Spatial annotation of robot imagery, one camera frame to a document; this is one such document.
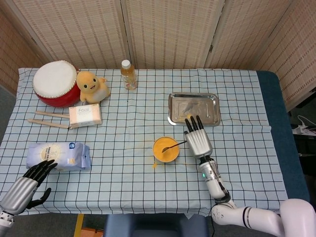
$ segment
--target plastic bottle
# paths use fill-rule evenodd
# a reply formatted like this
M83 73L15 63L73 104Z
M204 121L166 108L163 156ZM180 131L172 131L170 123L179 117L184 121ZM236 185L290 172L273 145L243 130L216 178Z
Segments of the plastic bottle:
M135 68L128 60L122 61L122 67L120 69L124 86L128 90L133 90L137 87L137 76L135 74Z

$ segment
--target yellow duck plush toy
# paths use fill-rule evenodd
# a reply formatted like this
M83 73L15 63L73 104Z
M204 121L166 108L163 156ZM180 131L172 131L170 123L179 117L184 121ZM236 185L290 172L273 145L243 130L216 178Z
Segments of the yellow duck plush toy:
M105 78L97 78L89 71L79 72L77 75L77 85L80 89L80 100L89 104L97 104L108 97L111 92L105 85Z

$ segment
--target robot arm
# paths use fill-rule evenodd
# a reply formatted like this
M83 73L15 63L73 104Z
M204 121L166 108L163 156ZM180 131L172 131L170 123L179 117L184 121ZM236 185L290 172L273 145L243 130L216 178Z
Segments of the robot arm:
M200 160L200 170L216 205L212 207L211 215L219 225L238 225L272 234L277 237L316 237L316 215L313 207L300 199L289 199L281 204L281 217L269 210L252 207L237 208L219 174L216 162L210 157L212 145L197 116L190 122L185 119L189 132L185 137L193 152Z
M54 160L43 161L30 168L23 177L18 178L0 202L2 212L0 213L0 237L13 226L13 217L22 213L26 208L43 204L51 191L48 188L39 200L32 197L49 172L56 167Z

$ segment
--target metal tray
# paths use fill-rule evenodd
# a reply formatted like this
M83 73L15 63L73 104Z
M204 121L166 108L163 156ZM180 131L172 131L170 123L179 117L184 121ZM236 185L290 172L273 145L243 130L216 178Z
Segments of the metal tray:
M218 97L209 93L173 92L169 95L169 123L184 125L184 119L196 115L199 115L203 125L217 126L221 121Z

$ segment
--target drum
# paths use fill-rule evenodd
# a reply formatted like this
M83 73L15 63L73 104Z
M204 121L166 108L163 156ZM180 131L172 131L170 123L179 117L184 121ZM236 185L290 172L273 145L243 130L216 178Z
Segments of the drum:
M77 70L66 61L47 63L35 73L33 89L44 103L55 107L73 105L80 99Z

